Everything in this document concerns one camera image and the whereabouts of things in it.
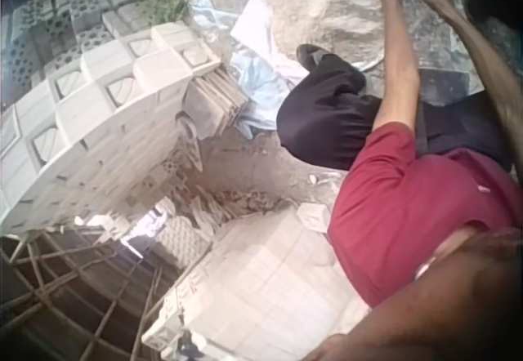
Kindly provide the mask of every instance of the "concrete block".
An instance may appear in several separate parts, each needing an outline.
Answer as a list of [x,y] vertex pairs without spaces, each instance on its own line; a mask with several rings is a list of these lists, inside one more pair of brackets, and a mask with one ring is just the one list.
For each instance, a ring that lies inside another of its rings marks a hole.
[[56,78],[55,80],[56,90],[58,91],[58,95],[60,96],[60,98],[65,98],[66,96],[78,90],[86,83],[86,79],[83,76],[83,73],[80,70],[80,68],[73,69],[71,71],[70,68],[68,68],[68,66],[66,65],[65,69],[67,69],[68,71],[65,74]]
[[64,138],[56,127],[50,127],[33,139],[34,148],[43,163],[51,161],[65,148]]
[[0,115],[2,125],[0,126],[0,152],[2,156],[20,139],[20,125],[17,118],[16,108],[8,108]]
[[17,140],[2,155],[2,191],[7,202],[14,207],[38,177],[38,165],[29,152],[25,140]]
[[107,85],[107,92],[114,104],[119,107],[131,102],[143,93],[134,77],[125,77]]
[[193,82],[187,87],[183,110],[189,115],[196,126],[198,139],[203,140],[215,136],[220,128],[225,111],[215,101],[207,100],[204,94]]
[[11,25],[11,15],[4,15],[2,16],[2,27],[0,31],[2,32],[2,51],[6,49],[6,47],[11,43],[11,39],[9,38],[9,33],[11,32],[9,30]]
[[132,20],[131,22],[129,22],[129,24],[131,25],[131,29],[135,32],[149,29],[152,26],[150,19],[146,17],[141,17]]
[[307,229],[327,233],[331,214],[324,204],[302,203],[297,216]]
[[9,210],[10,208],[9,204],[7,203],[6,197],[4,196],[3,192],[0,191],[0,224],[2,223],[2,219],[6,216]]
[[132,65],[133,57],[119,41],[107,42],[82,55],[81,66],[91,80],[119,78],[122,70]]
[[205,75],[221,63],[220,58],[214,54],[204,40],[199,40],[186,47],[180,47],[178,51],[193,69],[195,77]]
[[148,16],[148,7],[143,2],[129,3],[126,6],[118,9],[118,14],[127,24],[131,24],[134,20],[141,20]]
[[70,142],[76,143],[98,128],[114,112],[101,88],[91,83],[56,106],[56,123]]
[[0,216],[0,234],[2,236],[6,234],[22,234],[30,225],[28,219],[33,211],[34,205],[29,202],[19,203],[8,212],[5,212],[4,217]]
[[156,43],[151,38],[132,40],[127,44],[136,57],[144,56],[158,50]]
[[133,73],[146,90],[160,91],[160,96],[162,91],[171,94],[178,89],[185,94],[192,78],[190,68],[172,49],[163,49],[138,58]]
[[151,38],[158,44],[175,50],[183,49],[198,40],[198,36],[182,22],[154,26],[151,29]]
[[102,15],[101,19],[105,27],[115,38],[127,36],[131,33],[131,30],[125,22],[114,11],[107,11]]

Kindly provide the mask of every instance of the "metal rod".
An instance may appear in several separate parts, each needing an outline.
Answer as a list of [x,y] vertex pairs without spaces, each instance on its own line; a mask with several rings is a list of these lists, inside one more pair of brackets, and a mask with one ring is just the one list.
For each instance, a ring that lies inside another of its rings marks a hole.
[[13,320],[2,325],[2,327],[0,328],[0,337],[6,335],[9,331],[20,326],[25,320],[29,319],[31,316],[36,314],[42,307],[43,307],[42,303],[39,302],[36,305],[33,305],[30,308],[28,308],[27,310],[25,310],[18,316],[16,316]]
[[[83,237],[81,234],[78,234],[78,233],[77,233],[77,235],[78,235],[80,238],[82,238],[84,241],[87,241],[87,240],[85,239],[85,237]],[[112,261],[107,261],[107,265],[109,265],[109,267],[111,267],[111,268],[112,268],[114,271],[116,271],[118,274],[123,275],[123,276],[126,275],[126,272],[125,272],[124,270],[122,270],[120,267],[118,267],[118,266],[117,266],[115,263],[113,263]],[[141,281],[139,281],[138,279],[133,278],[133,279],[131,279],[131,280],[132,280],[133,283],[136,284],[138,287],[141,287],[142,290],[145,290],[145,291],[148,290],[147,287],[145,287],[144,284],[143,284]]]
[[[40,264],[42,265],[42,267],[47,270],[47,272],[54,278],[54,279],[57,279],[59,278],[58,274],[55,273],[55,271],[52,270],[51,267],[49,267],[49,265],[45,262],[45,261],[41,261]],[[96,306],[94,306],[93,304],[91,304],[88,300],[86,300],[85,298],[83,298],[80,294],[78,294],[71,286],[65,284],[64,285],[64,289],[71,295],[73,296],[74,298],[76,298],[78,301],[80,301],[82,304],[84,304],[87,308],[89,308],[92,312],[94,312],[95,314],[97,314],[98,316],[103,316],[104,315],[104,312],[99,310],[98,308],[96,308]]]
[[150,309],[150,311],[147,313],[147,315],[145,316],[145,320],[149,320],[152,315],[157,312],[160,307],[162,306],[163,304],[163,299],[165,298],[165,296],[167,294],[169,294],[169,292],[171,291],[171,289],[173,289],[174,287],[178,286],[180,284],[181,281],[183,281],[187,275],[190,274],[190,272],[195,268],[195,266],[204,259],[204,257],[211,251],[212,249],[212,243],[209,243],[209,245],[207,245],[207,247],[205,248],[205,251],[203,251],[203,253],[198,256],[198,258],[196,260],[194,260],[190,265],[189,267],[187,267],[187,269],[183,272],[182,275],[180,275],[180,277],[177,279],[177,281],[169,288],[169,290],[167,290],[165,292],[165,294],[156,302],[156,304],[154,304],[154,306]]
[[[115,256],[116,252],[112,255],[105,256],[101,259],[96,259],[95,261],[90,261],[86,263],[85,265],[82,265],[79,267],[79,270],[85,270],[86,268],[90,267],[91,265],[96,265],[98,263],[101,263],[104,261],[104,259],[110,259],[111,257]],[[22,296],[18,296],[17,298],[13,300],[9,300],[8,302],[0,305],[0,312],[3,312],[4,310],[9,310],[10,308],[13,308],[27,300],[30,300],[33,296],[35,296],[35,293],[39,292],[47,292],[47,295],[50,295],[52,292],[57,290],[60,286],[65,285],[67,282],[75,279],[78,277],[78,273],[69,272],[66,273],[60,277],[57,277],[55,280],[51,281],[50,283],[46,283],[44,287],[41,287],[39,289],[34,289],[31,292],[25,293]]]
[[34,250],[31,243],[27,243],[27,250],[29,251],[29,259],[31,260],[31,265],[33,266],[34,275],[36,275],[36,279],[38,281],[38,287],[43,288],[45,286],[45,283],[43,282],[42,273],[40,272],[40,267],[38,267],[38,263],[36,262],[34,258]]
[[101,320],[100,324],[98,324],[98,328],[96,329],[95,336],[89,341],[89,344],[85,348],[85,350],[82,353],[82,357],[80,358],[80,361],[87,361],[89,356],[91,355],[92,348],[94,347],[96,341],[100,337],[102,331],[104,331],[105,325],[109,321],[114,308],[116,308],[116,305],[118,304],[118,300],[122,296],[123,292],[125,292],[125,289],[127,288],[128,284],[131,282],[130,278],[132,273],[134,272],[135,268],[142,262],[142,260],[138,261],[127,273],[128,278],[123,283],[122,287],[118,291],[118,294],[116,295],[116,298],[111,303],[110,307],[107,309],[107,312],[105,313],[103,319]]
[[[55,249],[60,249],[60,245],[58,245],[55,242],[55,240],[50,238],[47,234],[44,234],[44,237]],[[89,286],[91,286],[93,289],[95,289],[97,292],[99,292],[102,296],[105,296],[105,297],[109,298],[110,300],[114,300],[115,295],[113,293],[107,291],[103,286],[99,286],[96,281],[93,281],[90,278],[88,278],[88,276],[85,275],[85,272],[83,270],[79,270],[76,263],[74,261],[72,261],[68,256],[64,256],[64,261],[65,261],[65,264],[68,265],[70,268],[74,268],[75,270],[78,270],[80,277],[83,279],[84,282],[89,284]],[[129,305],[127,305],[123,302],[120,302],[119,304],[129,314],[132,314],[133,316],[136,316],[137,318],[140,317],[140,314],[138,312],[136,312],[133,308],[131,308]]]
[[[100,248],[103,248],[103,247],[108,247],[109,244],[111,244],[111,243],[114,243],[114,242],[109,242],[109,243],[106,243],[106,244],[91,245],[89,247],[73,248],[73,249],[68,249],[68,250],[65,250],[65,251],[60,249],[58,252],[46,253],[45,255],[35,256],[34,258],[37,261],[43,261],[45,259],[51,259],[52,257],[60,257],[60,256],[70,255],[71,253],[84,252],[84,251],[89,251],[89,250],[92,250],[92,249],[96,250],[96,249],[100,249]],[[30,257],[26,257],[24,259],[18,259],[17,261],[13,261],[12,264],[14,264],[14,265],[23,265],[24,263],[28,263],[30,261],[31,261],[31,258]]]
[[145,314],[147,313],[147,310],[149,309],[151,297],[153,296],[154,289],[158,286],[158,284],[157,284],[158,281],[159,281],[159,269],[156,269],[154,271],[153,280],[151,281],[149,293],[147,293],[147,298],[145,299],[144,310],[141,314],[140,324],[138,324],[138,331],[136,332],[136,338],[134,340],[134,345],[132,346],[130,361],[136,361],[136,357],[138,356],[138,350],[140,349],[140,344],[141,344],[141,333],[145,326]]
[[[2,258],[6,262],[9,261],[9,259],[7,258],[5,252],[1,248],[0,248],[0,254],[2,255]],[[68,324],[70,327],[74,328],[75,330],[77,330],[82,335],[88,336],[89,338],[93,337],[92,332],[89,332],[87,329],[85,329],[84,327],[82,327],[81,325],[76,323],[70,317],[68,317],[63,312],[58,310],[55,306],[53,306],[49,299],[43,297],[39,292],[36,292],[36,289],[34,289],[34,287],[31,285],[31,283],[25,278],[25,276],[15,266],[13,266],[13,270],[15,271],[16,276],[22,281],[22,283],[31,292],[33,292],[34,295],[39,299],[40,303],[38,305],[40,305],[40,307],[38,308],[38,310],[41,308],[42,305],[45,305],[59,320],[61,320],[62,322]],[[31,310],[30,312],[25,311],[26,316],[24,317],[24,320],[28,319],[30,316],[35,314],[35,312],[36,312],[36,310]],[[98,341],[98,343],[100,345],[103,345],[104,347],[107,347],[107,348],[111,349],[114,353],[121,354],[124,357],[130,357],[131,356],[127,351],[120,349],[119,347],[109,343],[108,341],[106,341],[106,340],[104,340],[102,338],[98,338],[97,341]],[[149,361],[149,360],[146,360],[146,359],[143,359],[143,358],[139,358],[138,361]]]

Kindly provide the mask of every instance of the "red shirt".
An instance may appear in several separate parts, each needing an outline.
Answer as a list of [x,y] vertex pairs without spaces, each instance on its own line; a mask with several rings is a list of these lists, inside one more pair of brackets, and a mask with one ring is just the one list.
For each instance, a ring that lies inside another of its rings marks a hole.
[[346,276],[374,307],[465,224],[518,226],[523,196],[492,159],[468,149],[416,158],[402,123],[371,133],[342,184],[329,238]]

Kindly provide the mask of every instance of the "sand pile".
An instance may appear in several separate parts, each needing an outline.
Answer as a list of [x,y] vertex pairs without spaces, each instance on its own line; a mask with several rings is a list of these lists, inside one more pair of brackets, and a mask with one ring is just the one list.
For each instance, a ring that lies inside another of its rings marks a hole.
[[273,34],[281,52],[296,60],[296,47],[308,42],[352,63],[374,60],[383,49],[379,0],[267,0]]

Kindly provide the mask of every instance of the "man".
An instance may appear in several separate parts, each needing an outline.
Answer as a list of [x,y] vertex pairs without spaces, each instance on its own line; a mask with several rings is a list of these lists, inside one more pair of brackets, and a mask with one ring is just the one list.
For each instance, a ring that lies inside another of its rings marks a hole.
[[479,234],[303,361],[522,359],[520,230]]
[[[417,156],[417,60],[400,0],[381,2],[383,100],[357,96],[363,74],[305,45],[297,55],[311,74],[278,115],[279,136],[291,154],[319,166],[350,168],[333,209],[329,239],[347,277],[371,307],[472,235],[518,226],[523,211],[521,191],[507,174],[510,150],[485,93],[444,108],[424,104],[427,155]],[[475,54],[472,59],[481,58]],[[492,87],[489,70],[476,67],[485,86]]]

